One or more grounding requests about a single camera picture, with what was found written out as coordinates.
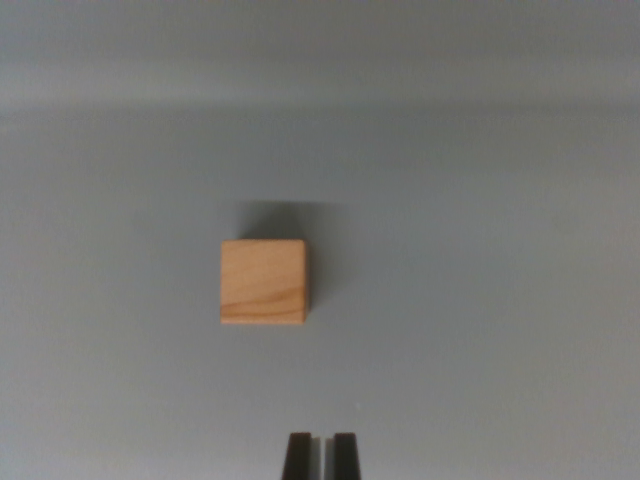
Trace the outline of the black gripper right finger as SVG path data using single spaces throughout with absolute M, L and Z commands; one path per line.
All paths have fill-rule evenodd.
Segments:
M 361 480 L 357 436 L 336 433 L 325 440 L 325 480 Z

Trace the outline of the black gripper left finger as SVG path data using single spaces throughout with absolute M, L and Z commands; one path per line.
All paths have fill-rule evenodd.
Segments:
M 321 438 L 310 432 L 289 435 L 281 473 L 282 480 L 320 480 L 322 476 Z

